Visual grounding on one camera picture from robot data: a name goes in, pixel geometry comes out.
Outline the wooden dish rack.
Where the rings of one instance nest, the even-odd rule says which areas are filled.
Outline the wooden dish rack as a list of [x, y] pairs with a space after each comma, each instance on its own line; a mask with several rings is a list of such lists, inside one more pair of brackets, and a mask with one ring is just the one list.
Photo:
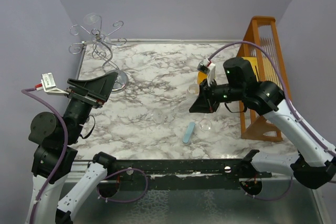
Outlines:
[[[291, 95], [277, 33], [276, 19], [267, 16], [254, 16], [244, 35], [244, 41], [259, 45], [270, 56], [275, 67], [271, 65], [270, 60], [261, 51], [251, 45], [241, 45], [237, 57], [256, 57], [258, 62], [257, 79], [272, 81], [282, 87], [276, 74], [276, 71], [278, 71], [284, 81], [288, 95]], [[244, 112], [242, 102], [239, 102], [239, 110], [241, 138], [275, 143], [283, 141], [281, 131], [263, 116], [258, 116], [253, 110]]]

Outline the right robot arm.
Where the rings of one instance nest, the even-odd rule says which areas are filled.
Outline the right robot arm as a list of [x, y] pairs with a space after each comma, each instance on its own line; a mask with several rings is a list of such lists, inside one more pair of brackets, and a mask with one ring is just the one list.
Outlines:
[[[223, 64], [227, 84], [217, 84], [212, 76], [215, 65], [207, 59], [200, 62], [198, 71], [207, 75], [199, 84], [199, 94], [189, 109], [191, 113], [214, 113], [221, 103], [240, 101], [275, 125], [296, 147], [294, 155], [271, 155], [259, 150], [250, 151], [241, 162], [246, 177], [259, 172], [294, 177], [299, 183], [317, 189], [335, 176], [335, 146], [323, 140], [303, 118], [299, 118], [285, 94], [271, 81], [258, 81], [248, 60], [231, 58]], [[313, 137], [322, 140], [323, 149]]]

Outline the clear wine glass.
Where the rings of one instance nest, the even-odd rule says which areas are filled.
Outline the clear wine glass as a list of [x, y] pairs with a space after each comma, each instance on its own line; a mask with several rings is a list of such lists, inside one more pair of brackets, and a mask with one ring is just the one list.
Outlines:
[[155, 124], [163, 124], [173, 121], [174, 116], [169, 109], [153, 109], [152, 110], [152, 120]]
[[210, 131], [212, 129], [212, 123], [209, 119], [200, 120], [198, 125], [202, 131]]
[[197, 83], [193, 83], [188, 86], [186, 90], [186, 98], [187, 99], [196, 99], [199, 95], [199, 85]]
[[101, 22], [102, 18], [97, 13], [89, 13], [83, 18], [83, 22], [87, 25], [93, 25]]

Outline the yellow card in rack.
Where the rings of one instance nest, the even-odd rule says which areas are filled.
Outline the yellow card in rack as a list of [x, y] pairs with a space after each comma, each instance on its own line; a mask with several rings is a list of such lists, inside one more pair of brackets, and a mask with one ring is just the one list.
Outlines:
[[253, 68], [255, 74], [258, 72], [258, 62], [256, 57], [243, 57], [243, 59], [248, 60]]

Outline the light blue eraser bar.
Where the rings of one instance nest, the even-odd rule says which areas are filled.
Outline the light blue eraser bar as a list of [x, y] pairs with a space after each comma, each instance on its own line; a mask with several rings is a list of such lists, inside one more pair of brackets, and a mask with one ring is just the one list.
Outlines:
[[193, 131], [194, 131], [194, 128], [195, 128], [195, 123], [194, 122], [190, 122], [186, 131], [185, 131], [185, 134], [183, 136], [183, 139], [182, 139], [182, 143], [183, 144], [188, 144], [191, 140], [191, 137], [192, 137], [192, 134], [193, 134]]

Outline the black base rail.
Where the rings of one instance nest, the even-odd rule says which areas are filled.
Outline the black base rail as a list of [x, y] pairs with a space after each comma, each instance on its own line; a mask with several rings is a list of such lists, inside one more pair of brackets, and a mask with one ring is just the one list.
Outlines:
[[108, 175], [126, 168], [134, 171], [115, 175], [122, 190], [141, 190], [148, 179], [149, 190], [239, 189], [239, 180], [270, 178], [269, 172], [258, 172], [242, 159], [144, 159], [106, 161]]

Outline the chrome wine glass rack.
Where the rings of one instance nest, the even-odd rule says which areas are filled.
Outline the chrome wine glass rack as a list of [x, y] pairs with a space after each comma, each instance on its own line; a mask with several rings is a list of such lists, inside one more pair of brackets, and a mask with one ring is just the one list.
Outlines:
[[103, 64], [101, 66], [104, 73], [116, 73], [117, 79], [111, 90], [112, 94], [117, 94], [124, 91], [129, 84], [128, 75], [119, 68], [119, 66], [113, 62], [113, 51], [112, 46], [123, 46], [127, 43], [125, 38], [119, 38], [116, 42], [108, 42], [107, 39], [110, 35], [115, 33], [124, 25], [124, 22], [119, 20], [113, 24], [114, 30], [108, 34], [102, 32], [102, 25], [100, 24], [98, 28], [93, 28], [88, 31], [81, 25], [73, 25], [69, 29], [69, 33], [72, 36], [78, 36], [79, 31], [83, 30], [92, 36], [89, 41], [81, 41], [73, 43], [69, 46], [69, 52], [73, 55], [77, 55], [82, 52], [84, 47], [91, 45], [92, 52], [91, 57], [95, 60], [102, 60]]

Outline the yellow plastic wine glass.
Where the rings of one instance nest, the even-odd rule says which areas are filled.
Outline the yellow plastic wine glass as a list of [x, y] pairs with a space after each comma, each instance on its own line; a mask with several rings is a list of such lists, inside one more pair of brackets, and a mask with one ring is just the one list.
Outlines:
[[207, 74], [199, 71], [197, 74], [197, 84], [201, 84], [206, 79], [207, 79]]

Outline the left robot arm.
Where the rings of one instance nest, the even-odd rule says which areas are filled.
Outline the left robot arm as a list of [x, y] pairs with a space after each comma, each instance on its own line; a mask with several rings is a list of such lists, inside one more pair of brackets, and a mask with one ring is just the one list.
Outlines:
[[[67, 90], [57, 88], [52, 73], [44, 73], [41, 83], [22, 93], [45, 105], [49, 111], [39, 113], [30, 124], [28, 139], [37, 144], [32, 165], [33, 193], [26, 223], [72, 223], [79, 208], [92, 190], [103, 180], [115, 175], [116, 158], [100, 152], [79, 182], [63, 198], [63, 185], [70, 173], [77, 150], [71, 148], [80, 138], [82, 128], [92, 109], [108, 100], [118, 77], [116, 72], [91, 80], [68, 79]], [[69, 103], [63, 115], [50, 104], [32, 94], [64, 95]]]

